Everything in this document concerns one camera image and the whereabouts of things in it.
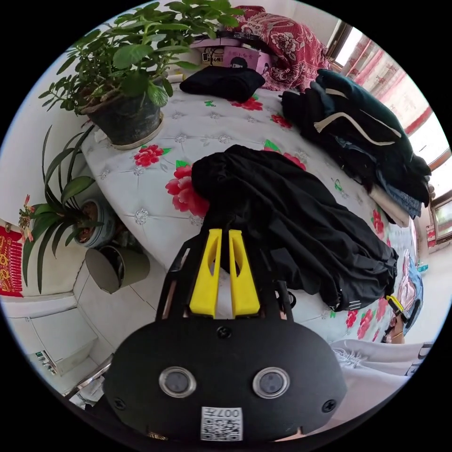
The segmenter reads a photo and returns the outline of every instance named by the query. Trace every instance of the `bed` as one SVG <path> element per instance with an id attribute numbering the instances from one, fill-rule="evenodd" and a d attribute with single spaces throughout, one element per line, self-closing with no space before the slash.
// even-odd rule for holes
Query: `bed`
<path id="1" fill-rule="evenodd" d="M 303 139 L 282 116 L 279 92 L 257 90 L 239 104 L 219 98 L 188 95 L 175 87 L 162 109 L 159 135 L 142 148 L 118 151 L 104 139 L 96 142 L 96 128 L 83 153 L 104 196 L 125 226 L 161 265 L 168 269 L 184 241 L 198 234 L 207 206 L 191 187 L 190 168 L 198 159 L 225 151 L 233 144 L 281 152 L 316 175 L 337 201 L 363 218 L 375 234 L 395 248 L 398 276 L 395 293 L 404 280 L 404 256 L 416 259 L 414 224 L 389 224 L 365 189 L 348 178 L 334 161 Z M 345 338 L 381 341 L 391 320 L 384 299 L 359 311 L 335 313 L 320 296 L 294 292 L 294 318 L 328 342 Z M 222 270 L 218 317 L 231 318 L 229 275 Z"/>

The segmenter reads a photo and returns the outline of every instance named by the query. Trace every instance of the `white tiled floor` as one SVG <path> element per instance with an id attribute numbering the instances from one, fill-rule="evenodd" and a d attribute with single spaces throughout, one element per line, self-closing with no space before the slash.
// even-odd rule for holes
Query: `white tiled floor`
<path id="1" fill-rule="evenodd" d="M 127 336 L 155 319 L 165 271 L 154 258 L 148 257 L 151 261 L 148 277 L 111 295 L 99 289 L 86 264 L 80 269 L 73 291 L 77 308 L 99 337 L 90 353 L 97 364 Z"/>

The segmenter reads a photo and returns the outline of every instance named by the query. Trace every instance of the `potted plant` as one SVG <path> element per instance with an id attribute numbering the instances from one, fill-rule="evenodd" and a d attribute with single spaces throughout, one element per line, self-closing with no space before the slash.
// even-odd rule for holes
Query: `potted plant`
<path id="1" fill-rule="evenodd" d="M 28 264 L 31 252 L 36 241 L 43 236 L 38 250 L 37 261 L 39 293 L 41 293 L 42 289 L 44 253 L 52 236 L 52 251 L 55 257 L 58 244 L 67 229 L 72 229 L 72 231 L 65 241 L 66 246 L 72 240 L 75 240 L 82 246 L 94 248 L 108 243 L 113 238 L 115 221 L 111 208 L 95 199 L 88 199 L 79 205 L 75 199 L 77 195 L 95 182 L 89 176 L 78 176 L 75 178 L 72 176 L 75 159 L 77 155 L 81 154 L 81 144 L 93 127 L 91 126 L 86 132 L 81 132 L 72 137 L 64 149 L 49 164 L 47 171 L 44 171 L 44 156 L 51 130 L 50 126 L 42 147 L 42 178 L 46 203 L 29 206 L 30 196 L 27 195 L 24 208 L 19 211 L 19 227 L 22 230 L 24 242 L 22 273 L 25 284 L 28 284 Z M 70 147 L 75 138 L 80 135 L 81 137 L 76 144 Z M 70 157 L 70 160 L 64 185 L 62 163 L 67 157 Z M 49 186 L 50 179 L 56 170 L 60 190 L 59 196 L 56 196 Z"/>
<path id="2" fill-rule="evenodd" d="M 172 96 L 165 78 L 170 65 L 196 69 L 181 61 L 194 36 L 212 38 L 219 24 L 238 25 L 234 15 L 243 11 L 228 0 L 183 0 L 167 3 L 159 11 L 152 2 L 122 14 L 107 29 L 85 35 L 67 52 L 57 74 L 75 65 L 73 74 L 51 83 L 40 95 L 43 106 L 87 115 L 119 149 L 149 141 L 161 124 L 160 107 Z"/>

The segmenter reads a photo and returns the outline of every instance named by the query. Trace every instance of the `trash can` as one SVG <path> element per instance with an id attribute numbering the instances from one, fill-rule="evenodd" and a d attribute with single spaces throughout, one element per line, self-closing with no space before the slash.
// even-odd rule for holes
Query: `trash can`
<path id="1" fill-rule="evenodd" d="M 151 270 L 145 254 L 112 245 L 89 249 L 85 261 L 95 283 L 110 294 L 145 279 Z"/>

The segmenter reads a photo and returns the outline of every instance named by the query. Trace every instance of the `green leafy plant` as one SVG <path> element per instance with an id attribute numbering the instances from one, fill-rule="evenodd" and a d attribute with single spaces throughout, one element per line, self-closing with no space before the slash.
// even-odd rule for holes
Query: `green leafy plant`
<path id="1" fill-rule="evenodd" d="M 171 84 L 163 77 L 169 65 L 195 69 L 197 65 L 180 60 L 194 36 L 215 38 L 218 24 L 237 26 L 234 15 L 243 14 L 228 0 L 173 1 L 166 4 L 169 11 L 158 6 L 152 2 L 122 14 L 113 24 L 104 24 L 105 31 L 93 30 L 72 45 L 57 73 L 75 65 L 75 74 L 51 83 L 40 95 L 48 98 L 43 106 L 50 110 L 60 102 L 61 108 L 83 114 L 121 95 L 148 95 L 155 105 L 164 106 L 172 96 Z"/>
<path id="2" fill-rule="evenodd" d="M 47 171 L 45 171 L 44 156 L 48 136 L 51 130 L 50 126 L 42 146 L 42 178 L 44 181 L 44 195 L 46 203 L 29 206 L 28 202 L 30 200 L 30 196 L 27 195 L 24 208 L 19 211 L 19 226 L 22 230 L 24 241 L 22 273 L 24 275 L 25 284 L 27 285 L 30 255 L 34 244 L 43 235 L 38 250 L 37 262 L 39 293 L 41 293 L 42 290 L 42 266 L 44 262 L 44 253 L 52 236 L 52 251 L 56 257 L 58 244 L 68 228 L 72 228 L 73 230 L 66 239 L 66 246 L 75 237 L 79 237 L 81 234 L 85 234 L 88 237 L 94 227 L 102 225 L 102 223 L 93 221 L 86 211 L 83 208 L 80 208 L 75 199 L 76 195 L 82 193 L 94 183 L 94 179 L 88 176 L 79 176 L 75 178 L 72 176 L 75 159 L 77 155 L 81 154 L 81 144 L 92 131 L 93 127 L 94 126 L 91 126 L 86 132 L 81 132 L 72 137 L 67 142 L 64 149 L 49 164 Z M 71 146 L 77 137 L 80 138 L 74 146 Z M 65 184 L 63 184 L 61 167 L 66 158 L 70 158 L 70 160 L 65 178 Z M 57 171 L 58 175 L 58 186 L 60 190 L 59 196 L 56 196 L 49 186 L 50 179 L 55 171 Z"/>

